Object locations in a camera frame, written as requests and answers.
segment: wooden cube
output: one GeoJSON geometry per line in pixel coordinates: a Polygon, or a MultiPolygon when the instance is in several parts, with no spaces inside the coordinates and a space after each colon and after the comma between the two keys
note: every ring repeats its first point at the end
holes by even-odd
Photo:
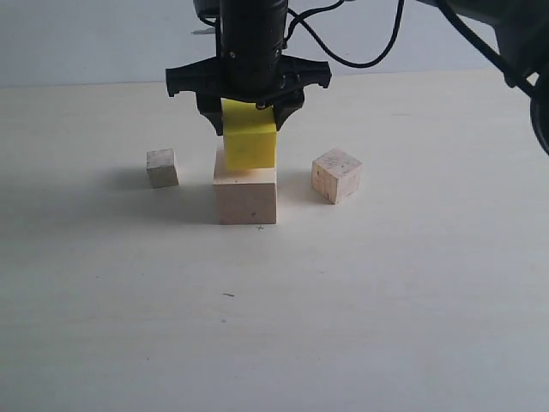
{"type": "Polygon", "coordinates": [[[229,171],[220,149],[215,156],[214,190],[221,224],[276,223],[275,167],[229,171]]]}
{"type": "Polygon", "coordinates": [[[359,188],[362,163],[334,148],[312,162],[312,187],[336,204],[359,188]]]}
{"type": "Polygon", "coordinates": [[[257,110],[252,103],[223,100],[227,170],[275,167],[276,137],[273,107],[257,110]]]}
{"type": "Polygon", "coordinates": [[[155,189],[179,185],[173,149],[147,152],[147,174],[155,189]]]}

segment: large wooden block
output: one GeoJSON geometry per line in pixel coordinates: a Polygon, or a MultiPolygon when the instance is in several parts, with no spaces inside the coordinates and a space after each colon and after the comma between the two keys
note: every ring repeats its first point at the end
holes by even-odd
{"type": "Polygon", "coordinates": [[[312,162],[312,187],[336,204],[359,188],[362,163],[334,148],[312,162]]]}
{"type": "Polygon", "coordinates": [[[215,156],[214,189],[221,224],[276,223],[275,167],[230,171],[220,149],[215,156]]]}
{"type": "Polygon", "coordinates": [[[173,149],[147,152],[147,174],[155,189],[179,185],[173,149]]]}
{"type": "Polygon", "coordinates": [[[276,123],[273,108],[223,100],[223,141],[228,170],[276,166],[276,123]]]}

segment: white wall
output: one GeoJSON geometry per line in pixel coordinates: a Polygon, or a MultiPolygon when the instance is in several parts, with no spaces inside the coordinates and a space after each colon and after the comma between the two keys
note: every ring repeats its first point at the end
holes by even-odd
{"type": "MultiPolygon", "coordinates": [[[[297,11],[319,3],[330,1],[291,1],[297,11]]],[[[358,0],[311,24],[346,58],[366,60],[383,49],[395,3],[358,0]]],[[[493,43],[489,27],[474,27],[493,43]]],[[[0,87],[161,81],[166,67],[213,55],[213,36],[192,34],[201,28],[191,0],[0,0],[0,87]]],[[[288,52],[325,59],[301,28],[288,52]]],[[[375,71],[485,65],[436,9],[408,0],[400,40],[375,71]]]]}

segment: yellow foam cube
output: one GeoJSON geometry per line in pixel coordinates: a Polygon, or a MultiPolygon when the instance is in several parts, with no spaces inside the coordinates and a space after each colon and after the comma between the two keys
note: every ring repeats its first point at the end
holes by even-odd
{"type": "Polygon", "coordinates": [[[276,166],[276,123],[273,107],[223,100],[223,139],[228,170],[276,166]]]}

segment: black cable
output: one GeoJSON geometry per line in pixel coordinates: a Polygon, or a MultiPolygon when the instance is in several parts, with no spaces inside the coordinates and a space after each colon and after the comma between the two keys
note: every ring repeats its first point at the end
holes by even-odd
{"type": "Polygon", "coordinates": [[[323,13],[325,11],[335,10],[338,7],[340,7],[344,2],[346,2],[346,0],[338,0],[337,2],[335,2],[334,4],[331,4],[329,6],[318,7],[318,8],[315,8],[315,9],[309,9],[307,11],[304,11],[300,15],[294,17],[293,20],[290,22],[290,25],[288,26],[288,35],[286,36],[284,41],[287,42],[292,37],[293,31],[295,30],[295,27],[300,22],[302,22],[303,20],[311,17],[312,15],[317,15],[317,14],[323,13]]]}
{"type": "MultiPolygon", "coordinates": [[[[354,63],[344,58],[341,58],[340,56],[338,56],[337,54],[335,54],[333,51],[329,49],[329,47],[322,41],[320,36],[309,25],[309,23],[302,20],[299,22],[299,24],[301,24],[301,26],[303,26],[309,32],[309,34],[318,43],[318,45],[324,50],[324,52],[328,54],[331,58],[333,58],[336,62],[343,64],[347,67],[352,67],[354,69],[369,69],[370,67],[374,67],[375,65],[381,63],[387,57],[390,51],[393,49],[396,39],[398,38],[399,30],[401,28],[402,11],[404,10],[404,1],[405,0],[398,0],[398,6],[396,8],[395,25],[393,26],[393,33],[391,34],[391,38],[389,40],[389,43],[385,47],[385,50],[383,50],[382,53],[379,56],[377,56],[377,58],[366,63],[354,63]]],[[[299,17],[299,15],[292,9],[288,9],[288,13],[295,18],[299,17]]]]}
{"type": "Polygon", "coordinates": [[[203,13],[199,14],[198,18],[202,23],[207,24],[208,26],[211,26],[211,27],[215,27],[215,23],[213,21],[208,20],[206,17],[204,17],[203,13]]]}
{"type": "Polygon", "coordinates": [[[483,39],[469,28],[457,13],[449,6],[446,0],[435,0],[438,8],[446,20],[457,30],[475,49],[496,66],[505,77],[511,80],[528,97],[534,97],[534,86],[518,73],[509,63],[497,54],[483,39]]]}

